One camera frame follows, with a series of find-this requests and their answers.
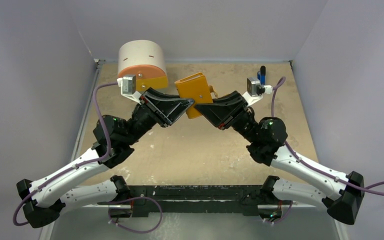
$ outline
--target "beige table surface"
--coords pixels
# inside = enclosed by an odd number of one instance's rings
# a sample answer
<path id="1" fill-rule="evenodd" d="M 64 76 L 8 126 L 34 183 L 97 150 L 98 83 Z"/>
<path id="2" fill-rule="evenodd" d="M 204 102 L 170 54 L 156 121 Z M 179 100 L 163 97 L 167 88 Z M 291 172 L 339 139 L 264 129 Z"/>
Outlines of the beige table surface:
<path id="1" fill-rule="evenodd" d="M 219 95 L 247 89 L 247 77 L 256 75 L 261 64 L 231 63 L 171 63 L 167 64 L 169 87 L 161 90 L 177 94 L 174 81 L 202 72 L 209 85 Z M 286 83 L 276 95 L 275 115 L 286 124 L 288 141 L 304 156 L 317 161 L 313 140 L 304 115 L 300 96 L 289 63 L 265 64 L 266 84 L 274 86 L 280 77 Z M 98 84 L 117 79 L 117 64 L 104 64 Z M 102 88 L 97 95 L 103 115 L 114 115 L 129 119 L 135 102 L 120 95 L 120 88 Z M 255 119 L 270 115 L 271 95 L 253 105 Z M 92 133 L 98 117 L 91 106 L 80 153 L 96 141 Z M 291 181 L 297 177 L 264 164 L 250 157 L 246 145 L 249 143 L 233 129 L 219 130 L 203 116 L 188 119 L 184 114 L 173 126 L 162 128 L 155 125 L 138 143 L 135 151 L 122 164 L 88 179 L 84 185 L 97 184 L 113 175 L 122 175 L 129 185 L 259 185 L 268 175 Z"/>

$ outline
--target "wooden table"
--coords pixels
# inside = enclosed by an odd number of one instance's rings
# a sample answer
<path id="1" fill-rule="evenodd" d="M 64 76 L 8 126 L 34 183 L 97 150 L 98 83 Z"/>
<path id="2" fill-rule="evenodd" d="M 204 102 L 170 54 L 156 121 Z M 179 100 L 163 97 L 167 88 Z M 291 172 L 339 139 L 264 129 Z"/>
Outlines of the wooden table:
<path id="1" fill-rule="evenodd" d="M 177 94 L 174 81 L 202 72 L 209 85 L 219 95 L 247 89 L 247 77 L 256 76 L 261 64 L 230 63 L 172 63 L 168 64 L 169 87 L 161 92 Z M 286 83 L 276 95 L 275 115 L 286 124 L 288 141 L 299 153 L 317 161 L 313 140 L 289 63 L 265 64 L 266 84 L 276 85 L 286 77 Z M 117 79 L 117 64 L 103 65 L 98 84 Z M 97 95 L 102 114 L 129 119 L 136 105 L 122 97 L 120 88 L 102 88 Z M 253 105 L 255 119 L 270 115 L 271 95 Z M 86 120 L 81 151 L 96 141 L 92 133 L 98 117 L 91 106 Z M 249 143 L 233 129 L 219 130 L 203 116 L 188 119 L 184 114 L 173 126 L 161 128 L 158 124 L 133 145 L 135 151 L 122 164 L 87 180 L 85 185 L 97 184 L 113 175 L 122 175 L 129 185 L 258 185 L 268 175 L 302 182 L 295 176 L 258 164 L 250 157 Z"/>

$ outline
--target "gray wall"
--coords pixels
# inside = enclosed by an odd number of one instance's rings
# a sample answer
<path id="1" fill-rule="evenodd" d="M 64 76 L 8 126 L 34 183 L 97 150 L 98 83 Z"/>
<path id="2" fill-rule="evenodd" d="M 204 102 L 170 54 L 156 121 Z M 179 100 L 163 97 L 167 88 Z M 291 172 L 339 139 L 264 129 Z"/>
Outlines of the gray wall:
<path id="1" fill-rule="evenodd" d="M 167 60 L 278 61 L 300 50 L 327 0 L 65 0 L 94 58 L 147 39 Z"/>
<path id="2" fill-rule="evenodd" d="M 320 162 L 384 180 L 384 1 L 329 0 L 294 73 Z M 384 191 L 384 186 L 377 190 Z M 384 197 L 367 194 L 351 239 L 384 239 Z"/>
<path id="3" fill-rule="evenodd" d="M 95 68 L 63 1 L 0 0 L 0 239 L 39 237 L 16 182 L 69 162 Z"/>

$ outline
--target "gray floor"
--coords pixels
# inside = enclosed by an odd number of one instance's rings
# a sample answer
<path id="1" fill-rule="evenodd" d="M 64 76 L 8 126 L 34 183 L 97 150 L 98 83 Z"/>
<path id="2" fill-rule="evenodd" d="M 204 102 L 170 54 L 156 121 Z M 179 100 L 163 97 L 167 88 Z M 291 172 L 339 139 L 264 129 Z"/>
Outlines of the gray floor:
<path id="1" fill-rule="evenodd" d="M 159 213 L 130 218 L 125 226 L 148 230 Z M 108 224 L 107 208 L 83 207 L 55 222 L 52 240 L 339 240 L 326 212 L 294 207 L 285 221 L 270 226 L 259 217 L 236 213 L 165 213 L 161 226 L 148 234 L 131 233 Z"/>

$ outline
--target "metal frame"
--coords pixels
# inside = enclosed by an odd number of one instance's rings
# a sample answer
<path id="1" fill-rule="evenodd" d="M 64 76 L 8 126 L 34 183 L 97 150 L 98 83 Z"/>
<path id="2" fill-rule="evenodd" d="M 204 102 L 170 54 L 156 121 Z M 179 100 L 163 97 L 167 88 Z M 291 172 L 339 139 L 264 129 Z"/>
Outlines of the metal frame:
<path id="1" fill-rule="evenodd" d="M 90 114 L 90 109 L 91 109 L 91 104 L 92 104 L 92 101 L 91 101 L 92 100 L 92 92 L 98 83 L 98 80 L 99 80 L 100 75 L 101 75 L 102 67 L 104 64 L 107 64 L 107 63 L 117 63 L 116 60 L 106 61 L 104 59 L 95 59 L 95 61 L 97 63 L 97 68 L 95 71 L 95 76 L 93 79 L 92 88 L 91 88 L 90 93 L 89 93 L 88 102 L 87 102 L 87 105 L 86 105 L 86 108 L 85 108 L 85 111 L 83 114 L 82 121 L 80 123 L 79 131 L 78 131 L 78 134 L 76 137 L 75 146 L 74 146 L 73 153 L 71 155 L 70 162 L 72 162 L 73 160 L 75 160 L 77 158 L 77 156 L 79 155 L 79 150 L 82 147 L 83 138 L 84 138 L 84 134 L 85 134 L 85 130 L 86 130 L 85 125 L 89 119 L 89 114 Z M 121 208 L 121 209 L 124 209 L 125 207 L 126 207 L 125 205 L 120 205 L 120 206 L 112 205 L 111 206 L 111 208 Z M 258 205 L 257 206 L 258 209 L 274 209 L 277 207 L 278 206 L 275 204 L 267 204 L 267 205 Z M 294 202 L 292 207 L 293 208 L 314 208 L 314 206 L 302 204 L 302 203 L 298 203 L 298 202 Z M 87 206 L 84 206 L 84 208 L 108 208 L 108 205 L 87 205 Z M 40 232 L 39 240 L 50 240 L 53 229 L 54 229 L 54 225 L 55 225 L 55 223 L 52 222 L 51 224 L 44 226 Z M 346 226 L 343 223 L 340 223 L 340 222 L 334 220 L 334 227 L 336 228 L 336 230 L 338 232 L 338 237 L 340 240 L 349 240 Z"/>

